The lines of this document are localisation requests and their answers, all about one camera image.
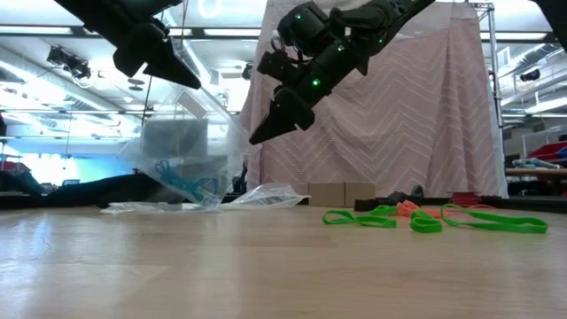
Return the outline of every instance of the clear plastic bag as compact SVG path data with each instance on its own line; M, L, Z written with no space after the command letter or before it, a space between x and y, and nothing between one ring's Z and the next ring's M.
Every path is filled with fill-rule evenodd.
M120 156L191 202L214 208L252 151L248 133L205 89L178 87Z
M294 207L304 198L308 196L299 195L289 184L268 183L246 192L232 203L221 204L217 207L203 207L194 204L112 203L101 213L204 213L238 209L280 209Z

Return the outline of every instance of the wooden floor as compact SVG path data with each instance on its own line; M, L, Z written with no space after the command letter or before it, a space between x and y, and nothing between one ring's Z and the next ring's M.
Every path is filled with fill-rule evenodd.
M567 214L418 234L323 211L0 212L0 318L567 318Z

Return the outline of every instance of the ceiling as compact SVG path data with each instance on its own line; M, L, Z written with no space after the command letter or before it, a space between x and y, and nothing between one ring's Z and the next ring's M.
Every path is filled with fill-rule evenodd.
M338 4L346 0L334 0ZM183 6L178 5L166 11L164 16L170 27L254 27L260 28L266 0L190 0L185 19ZM527 0L494 0L496 28L500 31L549 32L549 24L543 18L538 6ZM72 14L52 0L18 0L0 2L0 26L81 26L82 23ZM481 30L487 30L487 19L481 21ZM220 74L239 74L246 62L254 58L255 40L187 40L185 48L177 49L182 55L195 60L206 75L213 71ZM139 72L135 79L144 82L141 91L129 89L132 86L128 77L113 66L115 48L102 38L70 38L56 36L0 36L0 49L5 49L21 60L20 67L33 64L48 74L53 74L66 87L74 86L69 74L60 69L51 69L46 61L52 46L63 47L79 58L89 61L95 81L83 84L92 85L85 89L90 95L105 102L108 108L116 110L141 110L148 97L148 105L161 105L176 93L175 85ZM490 46L483 45L487 62ZM231 100L233 111L239 111L244 102L248 87L245 81L226 81L226 87L207 87L214 94L223 91L237 91L235 102ZM129 121L141 122L139 116L130 116Z

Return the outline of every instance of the green rubber band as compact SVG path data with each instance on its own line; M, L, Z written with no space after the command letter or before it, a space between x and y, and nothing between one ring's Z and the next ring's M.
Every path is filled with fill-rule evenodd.
M332 215L339 215L343 218L338 219L329 219L329 216ZM367 227L377 227L377 228L388 228L394 229L396 228L397 222L392 218L385 218L380 217L378 215L370 215L370 216L360 216L356 217L352 214L348 213L347 211L342 210L330 210L322 217L322 222L326 225L346 225L346 224L359 224L361 226Z
M414 211L411 214L410 218L411 223L409 224L409 227L411 227L411 229L414 231L424 234L438 233L443 231L443 225L441 224L441 222L421 209Z
M447 208L456 208L481 221L489 222L458 222L451 220L443 214ZM498 214L487 214L473 212L455 204L447 204L441 207L441 218L449 226L470 226L482 230L509 231L524 234L545 234L548 231L548 224L538 218L532 217L508 217Z

